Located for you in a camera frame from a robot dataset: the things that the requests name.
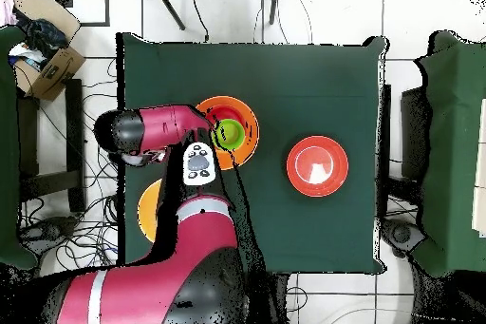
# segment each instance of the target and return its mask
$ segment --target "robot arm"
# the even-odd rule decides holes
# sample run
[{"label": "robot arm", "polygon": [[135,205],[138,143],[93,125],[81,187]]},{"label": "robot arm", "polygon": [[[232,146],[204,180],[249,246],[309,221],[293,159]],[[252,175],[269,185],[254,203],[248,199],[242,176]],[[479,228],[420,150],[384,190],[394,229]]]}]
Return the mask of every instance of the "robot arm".
[{"label": "robot arm", "polygon": [[50,324],[243,324],[245,293],[211,125],[189,106],[105,113],[100,145],[159,162],[157,233],[134,264],[76,276],[51,294]]}]

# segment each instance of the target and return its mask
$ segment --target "white floor tile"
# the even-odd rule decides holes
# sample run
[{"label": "white floor tile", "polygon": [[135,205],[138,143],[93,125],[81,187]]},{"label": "white floor tile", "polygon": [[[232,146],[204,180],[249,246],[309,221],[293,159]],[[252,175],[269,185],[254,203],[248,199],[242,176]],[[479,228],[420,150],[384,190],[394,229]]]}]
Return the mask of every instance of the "white floor tile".
[{"label": "white floor tile", "polygon": [[[412,61],[386,61],[384,78],[391,85],[390,104],[390,159],[402,160],[402,112],[401,99],[405,90],[422,85],[419,68]],[[390,163],[390,175],[400,177],[402,164]]]},{"label": "white floor tile", "polygon": [[[360,45],[381,34],[382,0],[302,0],[312,25],[314,44]],[[201,42],[200,25],[193,0],[170,0],[186,26],[182,31],[160,0],[143,0],[143,37],[152,42]],[[196,0],[210,43],[261,43],[260,0]],[[266,44],[285,43],[278,24],[290,44],[310,41],[308,18],[299,0],[279,0],[279,12],[270,25],[271,0],[265,0],[264,39]]]},{"label": "white floor tile", "polygon": [[107,227],[96,227],[95,221],[90,221],[80,223],[71,240],[65,241],[44,255],[40,275],[48,276],[65,270],[100,266],[100,259],[95,257],[96,249],[93,247],[98,236],[105,239],[105,254],[115,263],[118,253],[117,232]]},{"label": "white floor tile", "polygon": [[[92,129],[100,115],[117,108],[117,82],[113,75],[117,75],[114,59],[87,59],[76,74],[76,77],[83,81],[84,86],[84,155],[88,162],[84,171],[86,176],[96,176],[107,163],[107,154],[102,149],[100,163],[98,163],[98,143]],[[105,171],[110,176],[116,176],[110,166]]]},{"label": "white floor tile", "polygon": [[[297,312],[288,312],[290,324],[374,324],[374,295],[299,295]],[[287,309],[297,309],[295,295],[288,295]]]},{"label": "white floor tile", "polygon": [[[203,42],[193,0],[169,0],[186,26],[180,30],[161,0],[143,0],[143,38],[152,42]],[[251,42],[259,0],[196,0],[210,43]]]},{"label": "white floor tile", "polygon": [[410,324],[414,297],[378,295],[376,324]]},{"label": "white floor tile", "polygon": [[[86,178],[85,180],[86,180],[85,183],[86,187],[89,186],[85,189],[86,207],[89,207],[91,204],[94,203],[95,200],[99,199],[102,196],[102,192],[103,192],[103,196],[116,194],[117,183],[115,181],[112,181],[110,179],[98,179],[95,181],[94,179],[91,178]],[[35,214],[35,217],[39,217],[43,219],[52,216],[70,215],[68,210],[68,205],[66,204],[67,204],[66,201],[62,203],[59,200],[57,200],[52,204],[52,206],[49,209],[47,209],[47,211],[45,207],[41,210],[42,212],[39,211],[39,215],[41,215],[41,217],[39,217],[38,214]],[[74,239],[76,239],[77,243],[79,244],[93,244],[94,243],[93,238],[99,234],[99,229],[97,228],[91,231],[91,228],[95,227],[97,223],[103,222],[104,220],[105,219],[103,217],[103,203],[99,202],[94,206],[90,207],[90,209],[85,213],[83,219],[83,221],[85,222],[82,222],[77,226],[76,234],[75,234],[76,238]],[[118,245],[118,232],[113,229],[107,229],[106,227],[103,228],[103,230],[106,230],[103,236],[105,237],[106,240],[109,240],[110,242],[109,244],[106,245],[106,247],[107,248],[111,247],[112,244]],[[82,234],[86,234],[86,233],[90,233],[90,237],[78,238]],[[107,255],[109,256],[110,259],[116,260],[117,257],[116,252],[112,250],[107,250]],[[77,246],[70,241],[66,241],[60,246],[51,249],[44,255],[41,264],[41,276],[47,276],[50,274],[61,272],[64,271],[65,269],[75,270],[79,268],[78,265],[80,267],[85,267],[90,263],[91,266],[100,265],[98,258],[93,259],[93,257],[94,257],[93,248],[84,248],[81,246]]]},{"label": "white floor tile", "polygon": [[367,274],[299,274],[307,293],[374,294],[375,277]]},{"label": "white floor tile", "polygon": [[391,247],[380,240],[380,260],[386,271],[377,276],[378,294],[413,294],[412,270],[406,258],[397,258]]},{"label": "white floor tile", "polygon": [[[382,0],[302,1],[312,23],[314,44],[361,45],[368,37],[381,35]],[[308,43],[307,16],[300,1],[280,0],[279,7],[290,43]]]},{"label": "white floor tile", "polygon": [[415,59],[427,53],[430,35],[449,29],[477,41],[486,35],[484,0],[384,0],[388,58]]},{"label": "white floor tile", "polygon": [[39,174],[65,171],[65,93],[53,102],[40,101],[37,112],[37,162]]},{"label": "white floor tile", "polygon": [[85,57],[114,57],[117,32],[141,35],[141,0],[109,0],[109,13],[109,27],[81,27],[71,46]]}]

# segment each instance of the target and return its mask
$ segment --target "table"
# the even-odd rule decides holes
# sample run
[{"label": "table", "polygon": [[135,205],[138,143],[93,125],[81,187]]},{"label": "table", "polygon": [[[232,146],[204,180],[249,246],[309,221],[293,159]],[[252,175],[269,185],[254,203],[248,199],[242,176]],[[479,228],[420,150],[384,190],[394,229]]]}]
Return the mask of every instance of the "table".
[{"label": "table", "polygon": [[[119,108],[197,105],[221,94],[252,108],[260,142],[240,174],[269,271],[382,270],[373,258],[373,229],[383,38],[369,39],[362,47],[156,45],[124,34],[122,45]],[[349,172],[332,196],[311,199],[291,186],[285,161],[300,139],[318,134],[341,144]],[[151,247],[138,227],[137,204],[143,190],[159,178],[158,171],[159,165],[151,164],[122,172],[127,263],[144,257]],[[223,172],[223,179],[231,197],[234,172]]]}]

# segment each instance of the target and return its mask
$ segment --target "cable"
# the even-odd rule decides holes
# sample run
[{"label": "cable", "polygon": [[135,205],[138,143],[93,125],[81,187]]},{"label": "cable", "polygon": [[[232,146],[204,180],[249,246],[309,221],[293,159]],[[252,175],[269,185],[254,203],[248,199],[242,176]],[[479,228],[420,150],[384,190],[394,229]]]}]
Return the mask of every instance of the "cable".
[{"label": "cable", "polygon": [[[113,62],[115,61],[116,59],[113,59],[110,61],[110,64],[108,65],[108,68],[106,69],[106,74],[108,74],[109,77],[113,77],[113,78],[117,78],[116,75],[113,75],[113,74],[110,74],[110,67],[111,65],[113,64]],[[102,81],[102,82],[99,82],[99,83],[96,83],[92,86],[83,86],[82,87],[95,87],[95,86],[98,86],[98,85],[102,85],[102,84],[113,84],[113,83],[116,83],[117,80],[114,80],[114,81]]]},{"label": "cable", "polygon": [[197,12],[197,16],[199,17],[199,21],[200,21],[202,27],[204,28],[204,30],[206,30],[206,36],[204,36],[204,43],[207,43],[208,40],[209,40],[209,32],[208,32],[208,29],[206,28],[206,25],[204,25],[204,22],[202,22],[201,15],[199,14],[199,10],[197,9],[196,0],[193,0],[193,3],[194,3],[194,8],[196,9],[196,12]]},{"label": "cable", "polygon": [[[411,210],[407,210],[403,205],[401,205],[398,201],[392,199],[391,197],[388,197],[389,200],[395,202],[403,211],[400,211],[401,214],[409,214],[410,217],[412,217],[413,219],[415,219],[415,217],[411,214],[412,212],[416,212],[418,211],[418,208],[416,209],[411,209]],[[390,213],[387,213],[387,215],[399,215],[399,214],[394,214],[393,211],[391,211]]]},{"label": "cable", "polygon": [[265,44],[265,0],[261,1],[261,9],[262,9],[262,44]]},{"label": "cable", "polygon": [[308,26],[310,27],[310,43],[313,45],[314,44],[314,36],[312,34],[312,23],[310,22],[310,17],[308,16],[308,11],[306,9],[306,6],[304,5],[304,3],[302,2],[302,0],[299,0],[300,3],[302,4],[302,8],[304,9],[304,11],[306,12],[306,16],[308,17]]},{"label": "cable", "polygon": [[285,43],[289,44],[289,41],[287,40],[287,36],[285,35],[284,29],[282,28],[282,23],[280,22],[280,9],[278,7],[278,2],[280,0],[277,0],[277,17],[278,17],[278,25],[280,27],[280,30],[282,31],[282,34],[284,35]]},{"label": "cable", "polygon": [[[116,76],[113,75],[113,74],[110,74],[109,68],[113,64],[114,61],[115,61],[115,59],[113,59],[110,62],[110,64],[108,65],[108,69],[106,71],[106,73],[109,76],[112,76],[112,77],[116,77]],[[26,76],[26,78],[28,79],[25,71],[22,70],[19,67],[17,67],[17,68],[20,69],[24,73],[24,75]],[[93,86],[96,86],[96,85],[99,85],[99,84],[110,84],[110,83],[112,83],[112,82],[97,83],[97,84],[95,84]],[[85,100],[87,98],[92,97],[92,96],[114,97],[113,95],[91,94],[91,95],[88,95],[85,98],[83,98],[83,104],[84,104],[84,102],[85,102]],[[114,211],[114,209],[112,207],[112,205],[115,204],[116,195],[107,196],[107,197],[104,197],[103,196],[103,190],[102,190],[102,187],[101,187],[100,182],[99,182],[99,176],[101,175],[101,173],[104,173],[109,178],[116,179],[114,177],[110,177],[109,175],[106,174],[106,172],[104,172],[104,169],[107,166],[111,166],[113,168],[113,170],[117,171],[116,166],[113,165],[112,162],[109,162],[106,159],[106,157],[103,154],[100,153],[100,147],[98,146],[97,161],[98,161],[98,165],[101,168],[101,170],[100,170],[100,172],[98,174],[96,174],[95,171],[93,170],[93,168],[91,167],[91,165],[88,163],[88,161],[84,157],[84,155],[82,153],[80,153],[78,151],[78,149],[70,141],[67,140],[67,137],[61,132],[61,130],[57,127],[57,125],[50,119],[50,117],[44,111],[44,109],[42,108],[42,106],[40,105],[40,103],[38,103],[37,105],[41,109],[41,111],[46,115],[47,119],[50,121],[50,123],[53,125],[53,127],[65,139],[66,144],[71,145],[75,149],[75,151],[83,158],[84,162],[87,164],[87,166],[89,167],[89,169],[91,170],[91,172],[95,176],[94,181],[89,186],[87,186],[87,187],[91,187],[96,182],[98,184],[98,186],[100,188],[100,192],[102,194],[102,196],[99,199],[96,199],[96,200],[92,201],[91,204],[88,205],[88,207],[86,208],[86,210],[84,210],[84,212],[81,213],[80,216],[78,216],[78,218],[76,220],[76,225],[79,225],[82,222],[87,223],[87,221],[84,221],[84,218],[85,218],[86,214],[91,209],[93,209],[94,206],[96,206],[99,203],[101,203],[102,206],[103,206],[103,221],[95,222],[95,226],[89,228],[88,232],[86,232],[84,234],[81,234],[81,235],[73,235],[71,238],[67,238],[63,243],[61,243],[56,248],[56,259],[57,259],[58,263],[65,270],[68,270],[68,268],[59,259],[59,252],[60,252],[60,250],[61,249],[65,249],[65,255],[67,257],[73,259],[76,267],[78,267],[78,268],[81,268],[80,264],[78,263],[78,260],[79,259],[84,258],[84,257],[88,257],[88,256],[92,256],[92,255],[94,255],[94,257],[91,259],[91,261],[88,263],[88,265],[92,264],[95,261],[96,257],[98,257],[98,259],[99,259],[99,261],[100,261],[100,263],[102,265],[112,265],[113,264],[112,260],[106,255],[105,252],[106,251],[111,251],[111,252],[117,254],[118,253],[118,246],[116,244],[108,241],[106,238],[104,238],[104,235],[110,229],[113,229],[115,231],[118,230],[117,218],[116,218],[116,215],[115,215],[116,214],[116,211]],[[84,111],[84,115],[86,115],[88,118],[90,118],[90,119],[92,119],[94,121],[94,119],[91,116],[89,116],[85,111]],[[93,133],[92,129],[86,123],[84,123],[84,125],[88,128],[88,130],[90,130]],[[100,156],[106,161],[106,165],[104,167],[101,167]],[[33,220],[34,219],[40,220],[40,219],[35,218],[33,215],[36,212],[38,212],[45,205],[45,203],[44,203],[44,200],[41,199],[41,198],[38,198],[37,200],[39,200],[41,202],[41,205],[38,208],[36,208],[35,210],[33,210],[30,213],[29,216],[27,215],[27,204],[26,204],[26,215],[25,216],[22,216],[22,219],[25,219],[26,220],[27,226],[28,226],[28,223],[33,224]],[[98,235],[92,234],[92,232],[95,229],[98,229]],[[79,233],[79,231],[80,231],[79,229],[75,229],[75,232],[76,233]],[[89,239],[89,240],[91,240],[94,243],[87,243],[87,244],[79,243],[79,240],[82,239],[82,238]],[[77,246],[79,248],[93,249],[94,250],[94,253],[92,252],[92,253],[89,253],[87,255],[76,256],[75,253],[74,253],[74,251],[73,251],[73,249],[69,246],[70,244],[75,245],[75,246]]]},{"label": "cable", "polygon": [[[50,121],[50,123],[54,126],[54,128],[59,132],[59,134],[61,134],[61,136],[65,139],[65,141],[71,145],[73,147],[73,149],[78,153],[78,155],[80,155],[83,159],[84,159],[84,162],[87,164],[87,166],[89,167],[89,169],[91,170],[91,172],[93,172],[93,175],[96,175],[95,171],[93,170],[93,168],[91,167],[91,165],[87,162],[86,158],[83,156],[83,154],[81,154],[79,151],[78,151],[78,148],[76,148],[72,143],[70,143],[67,138],[65,137],[65,135],[61,132],[61,130],[56,126],[56,124],[54,124],[54,122],[50,119],[50,117],[47,115],[47,113],[44,111],[44,109],[41,107],[41,104],[38,104],[39,108],[43,111],[43,113],[46,115],[47,119]],[[102,193],[103,195],[103,190],[102,190],[102,187],[100,185],[100,182],[98,181],[98,186],[100,187],[100,192]]]},{"label": "cable", "polygon": [[258,13],[256,14],[256,19],[254,20],[254,28],[253,28],[253,42],[255,42],[254,40],[254,33],[256,32],[256,24],[258,23],[258,15],[260,15],[260,12],[262,11],[262,9],[258,10]]},{"label": "cable", "polygon": [[[289,294],[289,291],[290,291],[290,290],[293,290],[293,289],[295,289],[295,290],[297,290],[297,291],[302,291],[302,293],[303,293],[303,294],[304,294],[304,296],[306,297],[306,300],[304,301],[304,304],[303,304],[302,306],[297,305],[297,308],[295,308],[295,309],[291,309],[291,310],[288,310],[288,311],[287,311],[287,313],[293,313],[293,312],[300,311],[300,310],[301,310],[301,309],[302,309],[304,306],[306,306],[306,304],[308,303],[308,294],[307,294],[307,292],[306,292],[306,291],[304,291],[304,290],[303,290],[301,287],[294,286],[294,287],[288,288],[288,289],[287,289],[287,293],[286,293],[286,295],[288,295],[288,294]],[[300,294],[293,294],[293,295],[295,295],[296,301],[298,302],[298,301],[299,301],[298,297],[299,297],[299,295],[300,295]]]},{"label": "cable", "polygon": [[[91,209],[93,209],[93,207],[96,206],[97,204],[101,203],[103,206],[103,221],[96,222],[94,226],[82,227],[82,228],[78,227],[74,229],[73,236],[71,238],[67,238],[65,242],[63,242],[61,245],[57,247],[56,259],[63,268],[69,270],[61,262],[59,258],[59,252],[62,249],[64,249],[65,255],[74,261],[74,264],[76,265],[77,268],[83,268],[83,267],[94,265],[97,262],[96,258],[98,258],[98,262],[103,266],[113,265],[113,261],[106,255],[106,252],[111,251],[114,254],[117,254],[118,245],[112,243],[104,236],[106,232],[110,229],[115,231],[118,230],[116,217],[112,209],[112,205],[114,205],[115,198],[116,196],[113,195],[113,196],[106,196],[104,198],[96,199],[92,201],[91,204],[89,204],[89,206],[80,216],[78,216],[78,220],[77,220],[78,225],[81,222],[86,223],[86,221],[84,221],[85,215]],[[80,243],[80,240],[82,239],[89,240],[89,242]],[[74,250],[71,248],[70,245],[74,245],[82,249],[91,249],[93,251],[85,255],[76,256]],[[91,257],[91,259],[87,263],[85,263],[85,265],[82,266],[78,261],[86,257]]]},{"label": "cable", "polygon": [[347,313],[345,313],[343,315],[340,315],[338,318],[336,318],[330,324],[337,323],[339,320],[341,320],[342,318],[346,317],[347,315],[350,315],[350,314],[353,314],[353,313],[357,313],[357,312],[364,312],[364,311],[378,311],[378,312],[403,313],[403,314],[408,314],[410,316],[414,315],[416,317],[426,318],[426,319],[429,319],[429,320],[443,320],[443,321],[459,321],[459,322],[463,322],[462,320],[456,320],[455,318],[448,319],[448,318],[445,318],[445,317],[432,317],[432,316],[429,316],[429,315],[416,314],[416,313],[413,313],[413,312],[402,311],[400,309],[362,308],[362,309],[357,309],[355,311],[347,312]]},{"label": "cable", "polygon": [[39,200],[39,201],[41,202],[41,205],[40,205],[38,208],[36,208],[35,210],[33,210],[33,211],[30,213],[30,215],[28,216],[28,219],[27,219],[27,220],[28,220],[28,223],[30,223],[30,225],[33,225],[33,224],[34,224],[34,222],[32,222],[32,217],[33,217],[33,215],[34,215],[34,214],[35,214],[37,211],[39,211],[39,210],[40,210],[42,207],[44,207],[44,204],[45,204],[45,203],[44,203],[44,200],[42,200],[40,197],[36,197],[36,198],[35,198],[35,199],[33,199],[33,200]]}]

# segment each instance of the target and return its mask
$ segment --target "green cloth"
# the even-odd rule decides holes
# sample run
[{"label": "green cloth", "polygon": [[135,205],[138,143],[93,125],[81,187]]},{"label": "green cloth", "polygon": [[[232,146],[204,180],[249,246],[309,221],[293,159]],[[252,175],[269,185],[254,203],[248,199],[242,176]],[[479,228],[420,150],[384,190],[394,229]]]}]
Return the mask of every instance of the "green cloth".
[{"label": "green cloth", "polygon": [[[382,270],[373,259],[373,229],[383,38],[364,47],[150,44],[129,34],[123,41],[126,108],[197,105],[229,95],[256,115],[260,141],[239,170],[269,271]],[[347,179],[328,197],[306,197],[287,177],[291,148],[310,135],[328,136],[347,153]],[[126,168],[127,262],[149,252],[137,204],[158,178],[156,164]],[[231,198],[234,171],[223,179]]]},{"label": "green cloth", "polygon": [[486,271],[486,238],[472,229],[481,101],[486,96],[486,46],[462,43],[450,32],[420,59],[432,106],[429,166],[422,224],[430,239],[413,252],[431,276]]},{"label": "green cloth", "polygon": [[22,247],[17,239],[19,210],[19,128],[15,74],[8,63],[10,49],[21,43],[25,34],[17,27],[0,28],[0,131],[2,155],[0,171],[0,262],[28,270],[37,265],[37,258]]}]

